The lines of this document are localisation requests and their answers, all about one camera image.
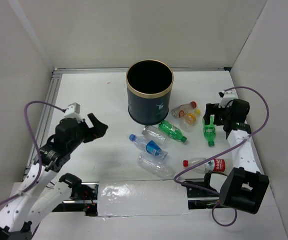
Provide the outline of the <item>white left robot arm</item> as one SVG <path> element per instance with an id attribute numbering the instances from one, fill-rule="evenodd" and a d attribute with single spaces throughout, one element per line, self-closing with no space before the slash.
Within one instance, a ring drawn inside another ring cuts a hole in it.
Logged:
<path id="1" fill-rule="evenodd" d="M 82 195 L 82 181 L 71 173 L 62 175 L 46 194 L 42 192 L 80 144 L 105 135 L 108 126 L 92 113 L 88 118 L 93 127 L 88 127 L 82 118 L 60 120 L 55 133 L 40 148 L 26 179 L 0 211 L 0 240 L 32 239 L 37 226 L 57 205 Z"/>

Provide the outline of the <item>clear bottle blue label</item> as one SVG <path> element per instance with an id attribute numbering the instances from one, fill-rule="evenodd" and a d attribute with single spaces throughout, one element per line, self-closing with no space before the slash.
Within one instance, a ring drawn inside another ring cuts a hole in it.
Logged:
<path id="1" fill-rule="evenodd" d="M 165 159 L 168 152 L 162 150 L 153 140 L 146 139 L 143 136 L 129 135 L 129 140 L 141 151 L 144 151 L 157 159 Z"/>

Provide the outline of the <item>green bottle barcode label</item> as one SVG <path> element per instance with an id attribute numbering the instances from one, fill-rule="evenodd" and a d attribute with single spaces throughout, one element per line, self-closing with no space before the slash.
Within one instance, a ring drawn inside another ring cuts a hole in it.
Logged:
<path id="1" fill-rule="evenodd" d="M 158 125 L 158 128 L 175 141 L 183 144 L 187 142 L 187 137 L 182 133 L 182 131 L 166 120 L 162 120 Z"/>

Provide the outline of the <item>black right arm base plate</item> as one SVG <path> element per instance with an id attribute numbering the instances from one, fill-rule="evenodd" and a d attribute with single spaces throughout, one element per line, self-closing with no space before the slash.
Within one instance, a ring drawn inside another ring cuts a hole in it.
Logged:
<path id="1" fill-rule="evenodd" d="M 217 195 L 208 191 L 195 187 L 185 187 L 189 210 L 211 209 L 219 200 Z"/>

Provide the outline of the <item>clear jar metal lid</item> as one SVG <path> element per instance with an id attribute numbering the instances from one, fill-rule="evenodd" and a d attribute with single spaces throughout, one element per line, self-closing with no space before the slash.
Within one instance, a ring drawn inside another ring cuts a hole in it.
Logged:
<path id="1" fill-rule="evenodd" d="M 154 141 L 159 146 L 165 146 L 168 139 L 168 135 L 165 132 L 152 125 L 146 125 L 142 130 L 142 135 L 145 138 Z"/>

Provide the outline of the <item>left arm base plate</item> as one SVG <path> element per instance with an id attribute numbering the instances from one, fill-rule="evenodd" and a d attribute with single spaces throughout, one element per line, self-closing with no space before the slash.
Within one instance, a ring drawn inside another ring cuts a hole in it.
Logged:
<path id="1" fill-rule="evenodd" d="M 83 182 L 75 196 L 62 201 L 54 209 L 54 213 L 83 213 L 88 217 L 98 215 L 98 182 Z"/>

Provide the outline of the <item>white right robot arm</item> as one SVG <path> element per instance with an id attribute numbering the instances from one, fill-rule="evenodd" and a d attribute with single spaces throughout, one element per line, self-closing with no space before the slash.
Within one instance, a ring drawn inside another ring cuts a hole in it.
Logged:
<path id="1" fill-rule="evenodd" d="M 208 103 L 203 120 L 223 126 L 226 139 L 233 150 L 233 167 L 219 190 L 221 206 L 255 214 L 258 212 L 266 190 L 268 176 L 261 174 L 255 162 L 250 142 L 251 128 L 245 123 L 250 106 L 240 99 L 225 100 L 224 104 Z"/>

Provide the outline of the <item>clear bottle white cap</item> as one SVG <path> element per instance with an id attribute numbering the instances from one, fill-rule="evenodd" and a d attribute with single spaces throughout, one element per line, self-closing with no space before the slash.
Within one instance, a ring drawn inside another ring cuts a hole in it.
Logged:
<path id="1" fill-rule="evenodd" d="M 175 176 L 175 170 L 172 167 L 145 152 L 140 152 L 137 164 L 142 169 L 162 179 L 172 179 Z"/>

